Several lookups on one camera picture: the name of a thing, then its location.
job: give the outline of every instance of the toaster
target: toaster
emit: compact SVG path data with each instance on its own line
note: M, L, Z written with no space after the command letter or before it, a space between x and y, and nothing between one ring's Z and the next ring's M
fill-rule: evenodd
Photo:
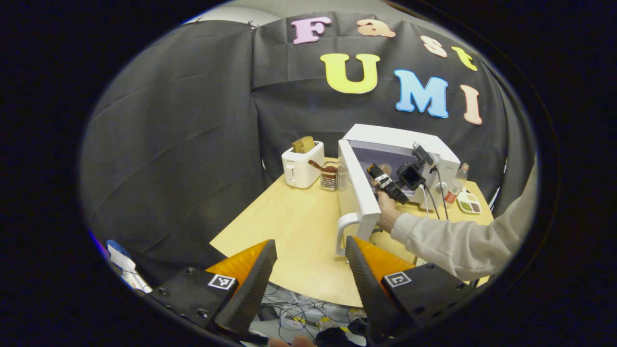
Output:
M309 160L323 166L326 159L323 151L323 142L314 141L315 147L307 153L296 153L289 148L281 155L285 183L296 188L308 188L315 183L321 171L309 164Z

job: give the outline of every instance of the sleeve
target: sleeve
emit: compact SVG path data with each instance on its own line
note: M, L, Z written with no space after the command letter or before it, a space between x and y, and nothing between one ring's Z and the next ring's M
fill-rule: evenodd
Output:
M502 270L524 240L536 207L536 164L523 194L490 225L402 214L391 236L416 256L435 263L460 280L474 280Z

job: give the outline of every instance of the blue letter m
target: blue letter m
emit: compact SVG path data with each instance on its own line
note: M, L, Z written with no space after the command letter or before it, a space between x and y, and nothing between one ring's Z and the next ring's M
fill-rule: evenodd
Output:
M431 77L426 88L423 88L418 77L411 71L395 70L394 75L397 75L400 80L400 101L396 104L397 109L407 112L415 110L413 99L416 101L418 110L424 112L430 101L431 107L428 108L430 115L440 118L448 117L448 111L445 109L445 88L448 87L446 81Z

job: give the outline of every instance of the hand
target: hand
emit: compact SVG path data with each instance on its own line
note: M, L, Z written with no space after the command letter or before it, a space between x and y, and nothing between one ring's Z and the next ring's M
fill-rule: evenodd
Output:
M268 347L289 347L285 341L276 340L271 338L268 340ZM294 337L294 341L291 343L291 347L317 347L311 343L311 341L304 336Z
M377 191L377 203L379 204L381 212L396 210L396 201L390 198L383 190Z
M387 233L390 233L392 228L394 228L394 222L403 212L396 209L396 201L390 198L385 191L377 191L377 203L381 209L377 224Z

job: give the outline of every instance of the microwave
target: microwave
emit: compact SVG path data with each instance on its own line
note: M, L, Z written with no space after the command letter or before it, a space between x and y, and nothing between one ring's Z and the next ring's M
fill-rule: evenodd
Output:
M409 203L421 209L435 210L442 204L441 190L446 194L450 182L457 174L460 161L437 136L396 128L355 124L338 141L338 189L339 211L336 237L336 254L345 255L345 240L348 235L368 240L376 228L381 210L377 203L375 188L370 183L367 169L372 164L389 164L391 178L398 182L397 169L418 159L412 154L415 145L422 145L439 170L430 172L424 165L421 174L426 179L426 188L431 190L434 203L425 200L422 188L410 190L400 186Z

